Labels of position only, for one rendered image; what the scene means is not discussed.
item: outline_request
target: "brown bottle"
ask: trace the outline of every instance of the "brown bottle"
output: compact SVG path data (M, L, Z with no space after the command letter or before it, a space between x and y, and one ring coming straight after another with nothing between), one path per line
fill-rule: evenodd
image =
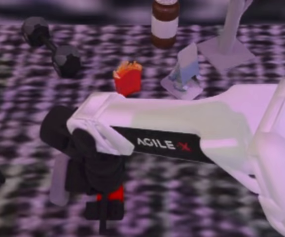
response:
M170 48L177 39L178 0L154 0L151 17L151 41L157 48Z

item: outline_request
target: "patterned tablecloth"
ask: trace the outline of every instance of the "patterned tablecloth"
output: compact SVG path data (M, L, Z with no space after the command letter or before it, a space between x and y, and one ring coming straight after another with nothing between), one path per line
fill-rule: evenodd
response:
M57 151L43 144L39 126L53 105L77 106L93 91L114 91L112 71L123 60L143 65L140 98L171 98L159 84L192 41L215 36L220 27L180 27L170 50L151 46L148 26L52 26L56 44L76 45L83 72L60 79L50 52L32 49L20 26L0 26L0 237L95 236L98 222L82 217L87 196L67 207L49 203ZM239 39L257 58L221 75L199 56L205 89L213 96L237 83L277 83L285 77L285 25L240 28ZM254 194L214 165L133 155L127 162L126 216L111 222L123 237L278 237Z

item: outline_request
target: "red object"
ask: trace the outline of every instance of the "red object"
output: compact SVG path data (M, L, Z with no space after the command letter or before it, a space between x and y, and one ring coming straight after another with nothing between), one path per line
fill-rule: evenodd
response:
M141 90L142 72L130 70L120 78L114 78L117 93L128 96Z
M98 194L97 195L97 201L100 201L102 199L102 195ZM121 185L118 190L116 190L113 193L110 193L108 195L108 200L119 200L119 201L124 201L124 188L123 185Z

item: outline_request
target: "black dumbbell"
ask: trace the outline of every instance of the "black dumbbell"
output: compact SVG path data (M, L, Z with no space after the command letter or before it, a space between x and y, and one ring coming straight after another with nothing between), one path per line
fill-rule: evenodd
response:
M77 49L70 45L59 46L50 39L49 27L42 17L30 17L22 25L24 40L32 47L45 45L52 51L52 62L58 75L72 78L81 68L80 55Z

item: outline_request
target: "dumbbell handle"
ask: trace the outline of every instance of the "dumbbell handle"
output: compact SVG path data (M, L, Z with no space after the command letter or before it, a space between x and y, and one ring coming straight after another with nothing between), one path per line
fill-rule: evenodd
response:
M56 52L57 47L56 45L53 43L53 41L51 41L50 39L48 39L45 36L40 36L40 39L43 41L44 45L46 45L47 48L49 48L53 53Z

